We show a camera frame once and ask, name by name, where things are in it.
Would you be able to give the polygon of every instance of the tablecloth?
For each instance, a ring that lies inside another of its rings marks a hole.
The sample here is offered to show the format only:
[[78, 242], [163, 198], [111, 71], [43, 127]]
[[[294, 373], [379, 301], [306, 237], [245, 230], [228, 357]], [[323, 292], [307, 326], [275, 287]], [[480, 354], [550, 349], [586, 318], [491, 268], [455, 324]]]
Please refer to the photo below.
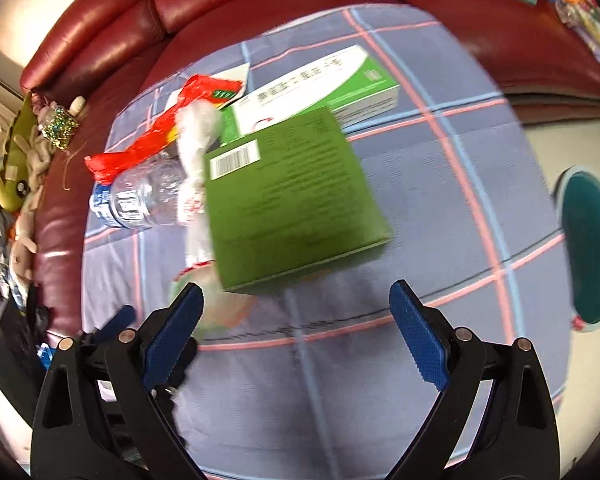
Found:
[[[248, 91], [359, 44], [400, 83], [398, 106], [345, 129], [394, 231], [382, 257], [259, 296], [205, 337], [176, 394], [187, 449], [226, 478], [374, 479], [414, 437], [437, 391], [388, 312], [404, 278], [423, 302], [483, 340], [530, 338], [556, 401], [566, 377], [571, 291], [564, 235], [534, 154], [488, 74], [431, 15], [409, 6], [333, 9], [229, 46], [138, 96], [107, 151], [144, 133], [195, 73], [251, 64]], [[84, 329], [122, 303], [168, 304], [184, 268], [184, 228], [104, 228], [84, 241]], [[468, 450], [480, 389], [454, 457]]]

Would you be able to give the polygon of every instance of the dark green box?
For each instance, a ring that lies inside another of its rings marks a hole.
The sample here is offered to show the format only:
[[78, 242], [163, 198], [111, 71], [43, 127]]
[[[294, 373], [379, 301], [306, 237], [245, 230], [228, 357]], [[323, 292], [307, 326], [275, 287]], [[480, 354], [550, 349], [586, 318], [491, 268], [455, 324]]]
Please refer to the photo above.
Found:
[[358, 158], [327, 108], [208, 153], [205, 179], [225, 290], [261, 290], [370, 254], [391, 238]]

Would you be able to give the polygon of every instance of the orange wrapper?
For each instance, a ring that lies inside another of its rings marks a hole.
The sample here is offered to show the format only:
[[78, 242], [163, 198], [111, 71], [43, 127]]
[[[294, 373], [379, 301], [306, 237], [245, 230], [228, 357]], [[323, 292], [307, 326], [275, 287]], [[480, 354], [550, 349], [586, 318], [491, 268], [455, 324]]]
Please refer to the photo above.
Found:
[[97, 183], [112, 184], [120, 173], [137, 166], [150, 156], [157, 155], [175, 140], [177, 134], [174, 129], [178, 110], [196, 99], [206, 99], [220, 106], [232, 99], [241, 87], [241, 81], [196, 74], [185, 83], [178, 94], [178, 102], [158, 117], [146, 133], [138, 137], [126, 150], [86, 156], [84, 163], [93, 173]]

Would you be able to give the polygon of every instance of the plastic bottle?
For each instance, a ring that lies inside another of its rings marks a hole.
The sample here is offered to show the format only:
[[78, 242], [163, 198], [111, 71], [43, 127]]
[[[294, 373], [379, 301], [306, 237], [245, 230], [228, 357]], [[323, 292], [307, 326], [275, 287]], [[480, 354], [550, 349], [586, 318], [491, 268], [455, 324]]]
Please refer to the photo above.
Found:
[[91, 209], [110, 227], [145, 229], [178, 220], [178, 191], [186, 177], [180, 162], [158, 155], [121, 173], [111, 184], [96, 184]]

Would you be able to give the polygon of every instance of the red leather sofa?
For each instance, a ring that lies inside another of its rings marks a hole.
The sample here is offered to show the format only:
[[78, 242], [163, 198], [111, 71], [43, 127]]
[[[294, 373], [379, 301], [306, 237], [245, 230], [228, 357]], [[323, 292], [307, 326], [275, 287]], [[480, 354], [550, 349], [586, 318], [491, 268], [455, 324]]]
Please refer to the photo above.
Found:
[[487, 69], [523, 122], [600, 117], [600, 65], [548, 0], [75, 0], [24, 69], [25, 91], [88, 106], [55, 157], [36, 221], [34, 275], [50, 335], [81, 327], [82, 239], [93, 181], [82, 159], [143, 89], [219, 48], [318, 10], [408, 3], [439, 19]]

